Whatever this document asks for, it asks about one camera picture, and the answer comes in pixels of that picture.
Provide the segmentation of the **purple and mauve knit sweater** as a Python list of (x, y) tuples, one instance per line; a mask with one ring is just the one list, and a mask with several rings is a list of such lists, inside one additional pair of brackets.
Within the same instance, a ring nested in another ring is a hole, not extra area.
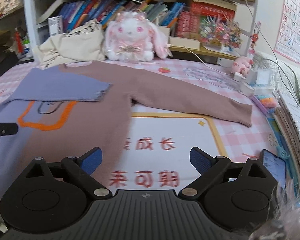
[(99, 182), (118, 163), (134, 102), (251, 126), (252, 106), (172, 77), (94, 61), (81, 67), (33, 68), (0, 103), (0, 123), (16, 123), (0, 138), (0, 198), (35, 157), (48, 162), (99, 147)]

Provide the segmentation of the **pink checkered bed sheet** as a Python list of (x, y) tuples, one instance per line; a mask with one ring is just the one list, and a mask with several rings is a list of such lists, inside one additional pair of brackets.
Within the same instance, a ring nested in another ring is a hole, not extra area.
[(116, 64), (172, 77), (251, 105), (252, 115), (251, 126), (247, 127), (208, 115), (168, 111), (134, 102), (119, 161), (108, 180), (100, 182), (110, 191), (181, 190), (199, 175), (189, 161), (189, 152), (194, 146), (210, 155), (225, 155), (234, 161), (245, 161), (258, 156), (263, 148), (270, 148), (272, 132), (265, 117), (248, 98), (230, 88), (232, 80), (227, 76), (219, 75), (216, 81), (209, 81), (206, 75), (210, 71), (200, 63), (178, 60)]

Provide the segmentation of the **black smartphone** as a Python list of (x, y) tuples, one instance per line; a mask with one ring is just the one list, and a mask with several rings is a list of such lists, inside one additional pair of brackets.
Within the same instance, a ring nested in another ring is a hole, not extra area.
[(268, 150), (262, 150), (260, 160), (271, 175), (276, 179), (278, 184), (285, 189), (286, 187), (286, 163), (283, 159), (274, 155)]

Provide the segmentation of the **red hanging tassel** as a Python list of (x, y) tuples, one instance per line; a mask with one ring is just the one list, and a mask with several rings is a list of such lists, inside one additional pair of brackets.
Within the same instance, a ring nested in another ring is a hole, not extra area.
[(15, 42), (17, 44), (18, 53), (22, 54), (23, 53), (23, 45), (22, 45), (22, 42), (21, 42), (21, 38), (20, 38), (18, 28), (15, 28)]

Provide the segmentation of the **spiral notebook stack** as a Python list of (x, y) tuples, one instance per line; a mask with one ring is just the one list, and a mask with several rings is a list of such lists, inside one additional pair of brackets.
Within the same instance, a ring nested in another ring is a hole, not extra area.
[(286, 141), (294, 162), (300, 186), (300, 105), (290, 97), (278, 92), (278, 106), (274, 118)]

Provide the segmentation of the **small pink plush pig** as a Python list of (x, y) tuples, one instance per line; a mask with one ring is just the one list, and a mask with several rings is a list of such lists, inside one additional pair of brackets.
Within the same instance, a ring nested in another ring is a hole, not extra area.
[(252, 65), (253, 65), (252, 59), (245, 56), (239, 57), (235, 59), (235, 61), (232, 64), (231, 73), (232, 74), (239, 73), (242, 76), (246, 77)]

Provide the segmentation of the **white tagged box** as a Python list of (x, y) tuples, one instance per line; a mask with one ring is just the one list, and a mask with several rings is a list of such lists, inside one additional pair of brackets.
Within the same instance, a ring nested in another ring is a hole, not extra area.
[(56, 36), (63, 33), (62, 16), (48, 18), (49, 35)]

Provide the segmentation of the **cream sweatshirt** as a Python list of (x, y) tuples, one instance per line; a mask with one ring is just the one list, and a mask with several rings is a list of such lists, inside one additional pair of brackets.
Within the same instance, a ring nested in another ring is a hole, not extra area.
[(44, 43), (34, 47), (32, 52), (42, 69), (60, 64), (104, 61), (103, 42), (102, 24), (90, 20), (68, 33), (50, 36)]

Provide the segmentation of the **colourful sticker pack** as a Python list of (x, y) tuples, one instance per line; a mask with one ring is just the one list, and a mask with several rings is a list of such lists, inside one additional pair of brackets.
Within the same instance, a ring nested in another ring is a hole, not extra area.
[(199, 41), (202, 45), (220, 47), (230, 52), (242, 45), (241, 28), (233, 19), (207, 16), (199, 25)]

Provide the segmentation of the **white pink plush bunny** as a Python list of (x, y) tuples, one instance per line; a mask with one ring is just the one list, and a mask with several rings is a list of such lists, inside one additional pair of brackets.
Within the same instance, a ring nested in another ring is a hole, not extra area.
[(143, 12), (125, 11), (109, 22), (104, 53), (111, 61), (150, 62), (171, 56), (168, 37)]

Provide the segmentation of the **red book box set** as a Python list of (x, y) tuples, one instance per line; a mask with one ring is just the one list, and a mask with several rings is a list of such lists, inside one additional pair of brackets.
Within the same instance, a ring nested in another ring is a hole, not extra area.
[(237, 5), (231, 2), (196, 2), (189, 0), (178, 15), (174, 35), (199, 40), (210, 31), (210, 22), (233, 20)]

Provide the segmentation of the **row of colourful books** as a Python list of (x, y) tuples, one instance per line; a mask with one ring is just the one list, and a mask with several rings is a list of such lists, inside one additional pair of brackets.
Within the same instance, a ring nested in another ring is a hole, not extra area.
[(155, 25), (172, 27), (185, 3), (168, 3), (163, 0), (55, 0), (38, 18), (37, 24), (48, 22), (48, 18), (62, 16), (63, 32), (67, 33), (90, 20), (96, 20), (106, 28), (115, 20), (117, 14), (125, 11), (137, 11), (146, 14), (146, 18)]

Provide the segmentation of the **alphabet wall poster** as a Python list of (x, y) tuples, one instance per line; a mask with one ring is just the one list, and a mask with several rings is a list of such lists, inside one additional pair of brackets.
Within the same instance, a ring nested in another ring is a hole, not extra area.
[(283, 0), (274, 51), (300, 65), (300, 0)]

